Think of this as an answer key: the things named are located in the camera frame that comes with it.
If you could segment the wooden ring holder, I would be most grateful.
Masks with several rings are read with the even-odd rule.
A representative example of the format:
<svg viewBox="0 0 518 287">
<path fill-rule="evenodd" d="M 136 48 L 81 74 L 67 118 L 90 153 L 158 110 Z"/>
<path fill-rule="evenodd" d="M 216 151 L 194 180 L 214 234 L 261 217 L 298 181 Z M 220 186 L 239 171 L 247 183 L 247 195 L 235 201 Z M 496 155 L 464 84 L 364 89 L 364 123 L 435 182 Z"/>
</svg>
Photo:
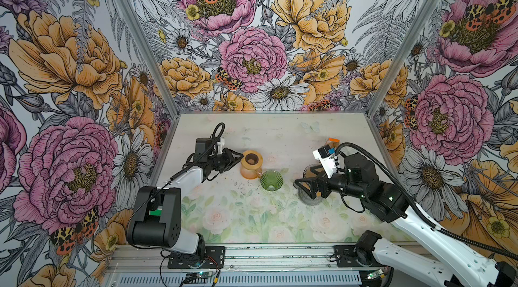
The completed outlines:
<svg viewBox="0 0 518 287">
<path fill-rule="evenodd" d="M 247 170 L 257 170 L 263 165 L 263 157 L 257 151 L 247 150 L 241 159 L 241 165 Z"/>
</svg>

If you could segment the orange glass carafe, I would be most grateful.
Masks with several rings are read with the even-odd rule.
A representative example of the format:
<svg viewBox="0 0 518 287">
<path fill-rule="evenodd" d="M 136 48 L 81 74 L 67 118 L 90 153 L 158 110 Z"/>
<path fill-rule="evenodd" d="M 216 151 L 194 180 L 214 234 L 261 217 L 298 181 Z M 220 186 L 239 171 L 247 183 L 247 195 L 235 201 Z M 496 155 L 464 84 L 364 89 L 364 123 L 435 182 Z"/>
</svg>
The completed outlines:
<svg viewBox="0 0 518 287">
<path fill-rule="evenodd" d="M 241 175 L 248 180 L 260 178 L 263 174 L 263 157 L 260 153 L 248 150 L 244 152 L 244 157 L 241 159 Z"/>
</svg>

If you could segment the orange coffee filter pack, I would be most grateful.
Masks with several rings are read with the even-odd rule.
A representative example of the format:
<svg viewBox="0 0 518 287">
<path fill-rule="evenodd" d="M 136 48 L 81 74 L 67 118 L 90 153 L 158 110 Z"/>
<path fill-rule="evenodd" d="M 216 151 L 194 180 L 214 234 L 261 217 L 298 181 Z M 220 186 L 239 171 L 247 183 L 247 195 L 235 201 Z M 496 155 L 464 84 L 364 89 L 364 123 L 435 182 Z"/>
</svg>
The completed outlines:
<svg viewBox="0 0 518 287">
<path fill-rule="evenodd" d="M 338 139 L 328 138 L 328 140 L 326 140 L 325 146 L 329 146 L 330 149 L 337 149 L 340 143 L 341 142 Z"/>
</svg>

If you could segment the clear grey glass carafe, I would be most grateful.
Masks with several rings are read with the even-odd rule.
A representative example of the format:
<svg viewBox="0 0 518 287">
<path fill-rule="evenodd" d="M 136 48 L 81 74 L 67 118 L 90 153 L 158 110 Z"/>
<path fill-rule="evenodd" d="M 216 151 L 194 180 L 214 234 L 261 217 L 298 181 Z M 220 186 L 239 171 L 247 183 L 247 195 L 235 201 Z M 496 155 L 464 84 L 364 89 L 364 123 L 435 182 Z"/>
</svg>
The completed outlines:
<svg viewBox="0 0 518 287">
<path fill-rule="evenodd" d="M 307 193 L 305 193 L 303 190 L 298 190 L 298 198 L 302 203 L 304 203 L 307 206 L 317 206 L 322 202 L 321 197 L 316 197 L 315 199 L 312 199 Z"/>
</svg>

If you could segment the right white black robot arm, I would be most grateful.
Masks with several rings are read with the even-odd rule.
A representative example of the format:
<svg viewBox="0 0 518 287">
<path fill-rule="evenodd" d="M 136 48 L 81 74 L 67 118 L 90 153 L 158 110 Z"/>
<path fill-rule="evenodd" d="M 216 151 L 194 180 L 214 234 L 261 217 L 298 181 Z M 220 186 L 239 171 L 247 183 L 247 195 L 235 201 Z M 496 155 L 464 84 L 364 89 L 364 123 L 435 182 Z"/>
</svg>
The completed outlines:
<svg viewBox="0 0 518 287">
<path fill-rule="evenodd" d="M 310 169 L 313 177 L 294 182 L 305 196 L 324 199 L 337 193 L 341 199 L 354 197 L 364 211 L 403 231 L 432 255 L 421 256 L 366 230 L 354 246 L 335 250 L 337 263 L 388 266 L 431 286 L 514 285 L 517 272 L 512 265 L 483 256 L 476 251 L 475 242 L 437 224 L 369 153 L 344 156 L 342 166 L 337 156 L 320 162 Z"/>
</svg>

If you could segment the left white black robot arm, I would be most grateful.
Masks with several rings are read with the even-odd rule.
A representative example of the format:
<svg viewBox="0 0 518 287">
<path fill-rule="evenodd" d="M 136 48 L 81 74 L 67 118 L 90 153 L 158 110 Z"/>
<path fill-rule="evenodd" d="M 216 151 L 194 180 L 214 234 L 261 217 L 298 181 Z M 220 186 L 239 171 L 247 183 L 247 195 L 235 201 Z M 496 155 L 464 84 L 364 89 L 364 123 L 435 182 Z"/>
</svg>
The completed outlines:
<svg viewBox="0 0 518 287">
<path fill-rule="evenodd" d="M 222 139 L 199 138 L 195 152 L 164 187 L 142 187 L 136 196 L 126 240 L 141 249 L 158 248 L 203 258 L 203 236 L 182 228 L 182 199 L 202 183 L 231 170 L 244 155 L 226 148 Z"/>
</svg>

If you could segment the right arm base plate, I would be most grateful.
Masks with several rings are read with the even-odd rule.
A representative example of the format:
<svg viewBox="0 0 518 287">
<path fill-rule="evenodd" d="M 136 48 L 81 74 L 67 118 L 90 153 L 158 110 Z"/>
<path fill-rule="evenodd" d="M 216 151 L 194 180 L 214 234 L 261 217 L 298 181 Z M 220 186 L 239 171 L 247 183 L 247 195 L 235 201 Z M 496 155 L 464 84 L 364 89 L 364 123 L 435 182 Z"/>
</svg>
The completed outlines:
<svg viewBox="0 0 518 287">
<path fill-rule="evenodd" d="M 335 245 L 331 262 L 338 268 L 370 267 L 373 264 L 372 253 L 355 245 Z"/>
</svg>

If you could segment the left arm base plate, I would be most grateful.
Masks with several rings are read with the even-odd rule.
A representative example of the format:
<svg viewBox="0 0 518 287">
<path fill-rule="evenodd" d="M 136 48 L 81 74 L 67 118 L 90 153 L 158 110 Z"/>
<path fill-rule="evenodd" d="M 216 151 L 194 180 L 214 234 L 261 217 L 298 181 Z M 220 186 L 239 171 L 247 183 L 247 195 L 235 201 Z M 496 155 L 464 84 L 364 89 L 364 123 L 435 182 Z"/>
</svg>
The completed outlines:
<svg viewBox="0 0 518 287">
<path fill-rule="evenodd" d="M 193 254 L 173 252 L 169 257 L 168 269 L 223 269 L 225 263 L 225 247 L 205 247 Z"/>
</svg>

